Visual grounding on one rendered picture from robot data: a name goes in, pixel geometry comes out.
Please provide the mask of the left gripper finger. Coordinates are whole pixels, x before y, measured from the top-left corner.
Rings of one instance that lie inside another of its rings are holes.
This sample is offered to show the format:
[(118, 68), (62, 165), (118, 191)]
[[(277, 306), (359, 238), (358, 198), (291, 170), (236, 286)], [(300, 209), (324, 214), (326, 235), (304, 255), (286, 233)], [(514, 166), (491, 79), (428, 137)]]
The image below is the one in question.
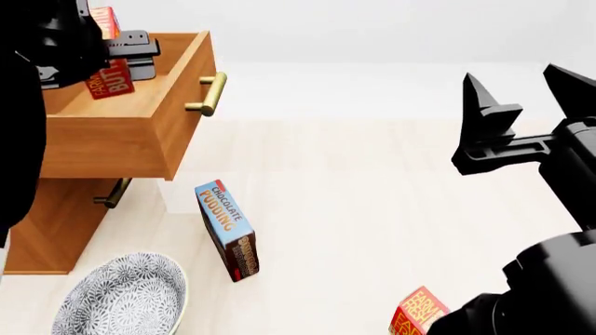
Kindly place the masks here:
[(156, 67), (153, 58), (126, 58), (126, 61), (131, 80), (152, 80), (156, 77)]
[(156, 39), (149, 38), (146, 31), (123, 31), (117, 38), (104, 41), (109, 59), (153, 58), (161, 54)]

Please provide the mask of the red farm fresh butter box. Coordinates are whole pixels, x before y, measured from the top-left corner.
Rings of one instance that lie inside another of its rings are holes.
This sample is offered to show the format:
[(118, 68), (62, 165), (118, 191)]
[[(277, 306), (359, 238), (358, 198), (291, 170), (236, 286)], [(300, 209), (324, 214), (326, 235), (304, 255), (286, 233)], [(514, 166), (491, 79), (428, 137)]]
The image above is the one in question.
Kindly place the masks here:
[(85, 81), (94, 100), (103, 100), (135, 91), (127, 61), (109, 60), (109, 67), (100, 69)]
[(427, 287), (420, 287), (401, 301), (388, 326), (390, 335), (427, 335), (433, 323), (450, 313)]

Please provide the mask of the wooden cabinet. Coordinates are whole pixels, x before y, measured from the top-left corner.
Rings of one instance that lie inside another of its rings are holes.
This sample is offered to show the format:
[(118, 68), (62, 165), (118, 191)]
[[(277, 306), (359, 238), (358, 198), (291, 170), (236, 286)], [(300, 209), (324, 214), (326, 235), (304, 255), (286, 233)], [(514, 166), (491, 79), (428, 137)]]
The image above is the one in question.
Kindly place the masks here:
[(5, 275), (67, 275), (109, 208), (93, 203), (119, 179), (42, 179), (27, 216), (10, 232)]

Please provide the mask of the red orange carton box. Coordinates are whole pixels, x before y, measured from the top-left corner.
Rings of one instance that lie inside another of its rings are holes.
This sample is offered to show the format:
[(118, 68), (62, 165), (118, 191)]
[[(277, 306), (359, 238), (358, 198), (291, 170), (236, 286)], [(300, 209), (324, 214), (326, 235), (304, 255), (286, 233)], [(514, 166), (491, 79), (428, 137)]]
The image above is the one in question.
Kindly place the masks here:
[(115, 11), (112, 7), (95, 7), (89, 11), (91, 17), (102, 31), (102, 39), (110, 40), (119, 37), (121, 30)]

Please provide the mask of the grey patterned ceramic bowl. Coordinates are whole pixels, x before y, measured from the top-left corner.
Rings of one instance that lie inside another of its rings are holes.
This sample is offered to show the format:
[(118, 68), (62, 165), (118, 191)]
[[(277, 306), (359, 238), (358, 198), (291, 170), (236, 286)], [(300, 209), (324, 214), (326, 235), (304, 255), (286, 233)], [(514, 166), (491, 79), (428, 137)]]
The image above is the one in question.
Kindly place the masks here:
[(51, 335), (176, 335), (188, 303), (183, 268), (138, 252), (96, 267), (65, 296)]

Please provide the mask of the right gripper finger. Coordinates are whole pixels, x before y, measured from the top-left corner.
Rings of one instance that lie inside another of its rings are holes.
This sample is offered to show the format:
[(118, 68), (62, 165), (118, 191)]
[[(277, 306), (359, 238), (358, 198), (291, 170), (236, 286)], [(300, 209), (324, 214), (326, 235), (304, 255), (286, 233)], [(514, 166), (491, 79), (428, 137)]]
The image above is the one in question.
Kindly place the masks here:
[(513, 139), (512, 125), (523, 108), (519, 104), (500, 104), (485, 86), (467, 73), (463, 80), (463, 118), (460, 147), (487, 141)]
[(596, 117), (596, 80), (552, 63), (543, 75), (567, 118)]

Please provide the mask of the wooden cabinet drawer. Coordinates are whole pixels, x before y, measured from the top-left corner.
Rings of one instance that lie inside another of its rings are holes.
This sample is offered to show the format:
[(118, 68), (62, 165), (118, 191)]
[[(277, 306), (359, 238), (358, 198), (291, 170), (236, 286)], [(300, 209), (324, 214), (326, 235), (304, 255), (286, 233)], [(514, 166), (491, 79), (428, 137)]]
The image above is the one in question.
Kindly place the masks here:
[(185, 105), (204, 100), (199, 80), (216, 74), (215, 59), (207, 31), (151, 36), (156, 77), (133, 93), (94, 100), (82, 83), (43, 92), (42, 178), (174, 178), (201, 118)]

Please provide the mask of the chocolate pudding box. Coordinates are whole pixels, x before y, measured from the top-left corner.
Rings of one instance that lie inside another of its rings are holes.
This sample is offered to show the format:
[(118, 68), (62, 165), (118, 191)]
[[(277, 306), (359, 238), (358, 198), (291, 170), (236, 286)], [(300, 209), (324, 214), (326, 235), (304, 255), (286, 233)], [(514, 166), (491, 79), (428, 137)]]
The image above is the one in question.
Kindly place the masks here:
[(256, 233), (222, 181), (195, 188), (205, 227), (232, 281), (260, 271)]

